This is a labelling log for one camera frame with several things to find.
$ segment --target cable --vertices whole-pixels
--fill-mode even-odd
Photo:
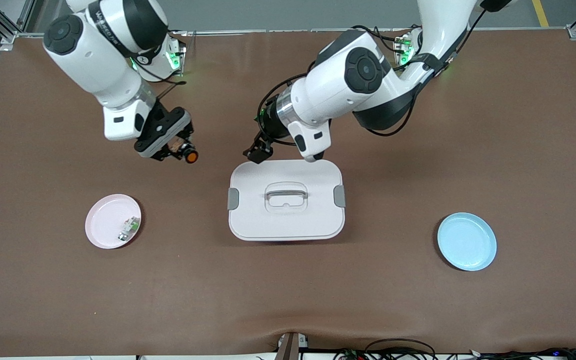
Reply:
[[[167,89],[165,89],[164,91],[162,91],[160,94],[157,95],[157,100],[162,100],[164,96],[168,95],[168,93],[172,91],[172,89],[176,88],[178,85],[185,85],[185,84],[186,84],[185,81],[179,81],[176,82],[175,84],[170,85],[169,87],[167,87]]]
[[[463,39],[461,45],[459,45],[459,48],[457,48],[457,54],[459,54],[459,52],[462,50],[464,45],[466,45],[466,41],[468,41],[468,38],[471,37],[473,30],[475,29],[475,27],[477,27],[477,23],[480,22],[480,20],[482,20],[482,16],[484,16],[484,14],[486,14],[485,9],[479,14],[479,16],[477,17],[477,20],[475,20],[475,22],[472,23],[472,26],[470,27],[470,30],[468,30],[466,37]]]
[[[392,51],[393,53],[398,53],[398,54],[403,54],[402,50],[395,50],[395,48],[393,48],[392,46],[388,45],[388,43],[386,43],[387,41],[395,41],[396,39],[390,36],[384,36],[382,35],[381,32],[379,32],[379,28],[378,27],[374,27],[373,30],[370,30],[368,27],[365,27],[364,25],[355,25],[352,27],[352,29],[362,29],[362,30],[366,30],[366,32],[370,35],[372,35],[375,38],[379,38],[381,40],[381,43],[386,47],[386,49]]]
[[[135,61],[135,64],[137,64],[137,66],[139,68],[141,68],[141,70],[146,71],[146,73],[148,73],[149,75],[153,76],[154,78],[157,78],[159,80],[161,80],[162,82],[168,83],[168,84],[176,84],[176,85],[183,85],[182,83],[186,83],[185,81],[171,81],[168,79],[164,79],[163,77],[159,76],[159,75],[155,75],[154,73],[152,73],[150,70],[148,70],[147,68],[144,68],[144,66],[139,62],[139,61]]]
[[[266,130],[264,130],[264,128],[261,125],[261,116],[262,116],[261,109],[264,107],[264,103],[266,102],[266,100],[268,100],[268,98],[270,98],[270,95],[273,95],[273,93],[275,91],[277,91],[277,89],[281,88],[284,85],[287,85],[288,83],[292,82],[292,80],[303,78],[306,75],[308,75],[307,72],[300,73],[298,75],[291,76],[291,77],[287,78],[286,80],[283,80],[282,82],[279,82],[279,84],[275,85],[272,89],[270,89],[270,91],[268,91],[267,94],[265,94],[265,96],[261,99],[261,102],[259,102],[259,106],[256,109],[256,118],[259,119],[256,123],[259,125],[259,131],[261,131],[261,133],[263,135],[265,135],[265,137],[267,137],[268,139],[272,139],[272,141],[276,142],[277,144],[286,145],[286,146],[297,146],[297,144],[295,144],[294,142],[286,142],[286,141],[281,141],[279,139],[274,139],[272,136],[270,136],[266,132]]]
[[[362,30],[366,30],[366,32],[370,35],[372,35],[373,37],[377,37],[380,39],[386,39],[387,41],[395,41],[395,38],[392,38],[390,36],[383,36],[383,35],[379,35],[379,29],[375,26],[374,29],[377,30],[377,32],[375,32],[375,30],[371,30],[368,27],[365,27],[364,25],[355,25],[353,27],[351,27],[350,29],[362,29]]]
[[[419,344],[421,346],[427,347],[429,351],[419,350],[409,346],[392,346],[384,348],[381,350],[370,350],[369,349],[376,344],[388,343],[388,342],[409,342]],[[437,353],[434,347],[429,344],[418,341],[414,339],[406,339],[401,337],[395,337],[391,339],[380,339],[373,341],[363,350],[355,350],[350,348],[340,348],[340,349],[319,349],[319,348],[307,348],[303,351],[300,350],[300,354],[303,353],[334,353],[333,359],[337,360],[399,360],[405,356],[411,356],[415,360],[427,360],[426,356],[429,356],[432,360],[438,360]],[[566,360],[576,360],[576,348],[547,348],[546,350],[536,351],[536,352],[519,352],[519,351],[508,351],[505,353],[481,353],[475,360],[543,360],[542,356],[555,356],[566,358]],[[459,354],[451,353],[448,354],[446,360],[459,360]]]
[[[371,130],[371,129],[366,129],[368,130],[368,132],[377,135],[378,137],[391,137],[393,135],[395,135],[396,133],[400,132],[401,130],[403,130],[404,126],[406,126],[406,124],[408,123],[408,120],[410,119],[410,116],[412,115],[412,110],[415,107],[415,102],[417,100],[417,96],[419,95],[419,91],[421,91],[421,84],[417,85],[417,89],[414,92],[414,95],[412,95],[412,100],[410,100],[410,107],[408,108],[408,112],[406,115],[406,118],[404,119],[404,121],[401,123],[401,125],[391,131],[391,132],[377,132],[375,130]]]

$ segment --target brown cloth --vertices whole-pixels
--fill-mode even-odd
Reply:
[[[231,233],[227,189],[259,101],[336,36],[197,38],[187,84],[163,100],[192,114],[192,165],[107,141],[100,105],[40,39],[0,54],[0,356],[265,352],[288,331],[311,347],[576,347],[576,41],[565,30],[476,31],[397,136],[334,119],[325,158],[347,195],[337,237]],[[299,157],[276,146],[274,159]],[[140,203],[144,223],[128,246],[102,250],[84,220],[116,193]],[[488,268],[439,255],[437,226],[455,212],[493,228]]]

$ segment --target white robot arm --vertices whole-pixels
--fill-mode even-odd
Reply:
[[[55,19],[44,34],[43,47],[64,73],[102,105],[107,139],[137,139],[134,148],[145,158],[197,160],[190,142],[194,130],[189,112],[182,107],[167,111],[151,86],[128,66],[117,44],[87,21],[86,13]],[[169,147],[175,136],[178,141]]]
[[[168,19],[157,0],[66,0],[114,45],[149,82],[183,71],[186,45],[168,35]]]
[[[330,119],[349,112],[371,131],[395,125],[419,91],[454,57],[476,2],[418,0],[423,30],[413,29],[410,37],[416,45],[421,34],[423,42],[418,52],[406,59],[401,75],[370,33],[346,30],[318,53],[304,77],[271,98],[260,111],[256,117],[260,132],[244,155],[259,164],[272,155],[272,142],[285,144],[280,139],[290,136],[307,162],[322,159],[331,145]],[[503,7],[510,0],[486,2]]]

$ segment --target gray floor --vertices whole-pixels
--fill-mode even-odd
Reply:
[[[313,30],[366,25],[406,28],[419,24],[416,0],[158,0],[171,30]],[[551,27],[576,18],[576,0],[541,0]],[[31,32],[43,32],[52,19],[67,13],[64,0],[43,0]],[[477,17],[474,13],[471,22]],[[532,0],[483,16],[478,28],[539,28]]]

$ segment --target black cable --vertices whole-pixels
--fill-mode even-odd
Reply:
[[[150,70],[148,70],[147,68],[144,68],[144,66],[139,62],[139,61],[134,61],[135,64],[137,64],[137,66],[139,68],[141,68],[141,70],[146,71],[146,73],[149,73],[149,75],[152,75],[154,78],[157,78],[159,80],[161,80],[162,82],[168,83],[168,84],[175,84],[175,85],[183,85],[186,82],[185,81],[171,81],[168,79],[164,79],[163,77],[159,76],[159,75],[155,75],[154,73],[152,73]]]
[[[387,357],[392,359],[392,360],[398,360],[398,359],[403,358],[405,356],[411,356],[411,357],[415,358],[416,360],[419,360],[418,355],[421,355],[423,360],[426,360],[426,356],[429,356],[430,358],[432,358],[432,360],[438,360],[437,356],[434,352],[430,353],[428,351],[419,350],[419,349],[408,347],[408,346],[394,346],[394,347],[390,347],[390,348],[384,348],[381,350],[376,350],[375,353],[387,355]],[[399,354],[399,355],[396,357],[393,357],[392,354]]]
[[[547,348],[537,352],[509,351],[506,353],[482,353],[477,360],[534,360],[542,356],[563,356],[567,360],[576,360],[576,348]]]
[[[266,100],[268,100],[268,98],[270,98],[270,95],[273,95],[273,93],[275,91],[277,91],[277,89],[281,88],[284,85],[289,84],[290,82],[292,82],[292,80],[303,78],[306,75],[308,75],[307,72],[300,73],[300,74],[295,75],[295,76],[290,76],[286,80],[279,82],[279,84],[275,85],[272,89],[270,89],[270,91],[268,91],[267,94],[265,94],[265,96],[261,99],[261,102],[259,102],[259,106],[256,109],[256,118],[258,119],[256,123],[259,125],[259,131],[263,135],[265,135],[268,139],[272,139],[272,141],[276,142],[277,144],[286,145],[286,146],[297,146],[297,144],[295,144],[294,142],[286,142],[286,141],[281,141],[279,139],[274,139],[272,136],[270,136],[266,132],[266,130],[264,130],[263,126],[261,125],[261,117],[262,117],[261,109],[264,107]]]
[[[411,63],[411,62],[407,62],[407,63],[405,63],[405,64],[401,64],[400,66],[397,66],[397,67],[392,68],[392,70],[394,70],[394,71],[400,71],[400,70],[406,69],[409,64],[412,64],[412,63]]]
[[[415,344],[419,344],[421,346],[425,346],[428,349],[430,349],[430,351],[432,351],[432,358],[434,358],[435,360],[437,359],[437,352],[435,351],[435,348],[430,346],[429,344],[423,342],[423,341],[419,341],[419,340],[414,340],[414,339],[407,339],[405,337],[393,337],[390,339],[380,339],[380,340],[375,340],[373,342],[371,342],[370,344],[366,345],[366,347],[363,349],[364,352],[368,351],[368,349],[370,349],[372,346],[375,346],[377,344],[381,344],[381,343],[391,343],[391,342],[409,342],[409,343],[415,343]]]
[[[386,49],[392,51],[393,53],[397,53],[397,54],[403,54],[404,53],[402,50],[397,50],[396,48],[389,46],[386,43],[386,38],[384,36],[382,36],[382,33],[379,32],[379,29],[376,26],[374,27],[374,30],[375,30],[375,32],[377,32],[377,37],[379,37],[379,39],[381,40],[381,43],[386,47]]]
[[[391,137],[393,135],[395,135],[396,133],[400,132],[401,130],[403,130],[404,126],[406,126],[406,124],[408,123],[408,120],[410,120],[410,116],[412,115],[412,110],[415,107],[415,102],[417,101],[417,96],[419,95],[419,91],[421,90],[421,84],[417,85],[417,89],[414,92],[414,95],[412,95],[412,100],[410,100],[410,107],[408,108],[408,112],[406,114],[406,118],[404,119],[404,121],[401,123],[401,125],[397,128],[394,129],[391,132],[377,132],[375,130],[370,130],[370,129],[366,129],[368,130],[368,132],[370,132],[371,134],[375,134],[378,137]]]
[[[157,100],[162,100],[164,96],[168,95],[168,93],[172,91],[172,89],[176,88],[178,85],[185,85],[185,84],[186,84],[185,81],[179,81],[176,82],[175,84],[170,85],[169,87],[167,87],[167,89],[165,89],[164,91],[162,91],[160,94],[157,95]]]
[[[463,41],[461,42],[461,45],[459,45],[459,48],[457,48],[457,54],[459,54],[459,52],[462,50],[462,48],[464,47],[464,45],[466,45],[466,41],[468,41],[468,38],[471,37],[471,34],[473,33],[473,30],[475,29],[475,27],[477,27],[477,23],[480,22],[480,20],[482,20],[482,16],[484,16],[484,14],[486,14],[486,10],[483,10],[479,16],[477,16],[477,20],[475,20],[475,22],[472,23],[472,26],[470,27],[470,30],[468,30],[468,33],[466,34],[466,37],[463,39]]]
[[[376,38],[380,38],[380,39],[386,39],[387,41],[395,41],[395,38],[390,37],[390,36],[382,36],[379,35],[379,29],[375,26],[374,29],[377,30],[377,32],[375,32],[375,30],[371,30],[368,27],[365,27],[364,25],[355,25],[353,27],[351,27],[350,29],[362,29],[362,30],[366,30],[366,32],[370,35],[372,35],[373,37]]]

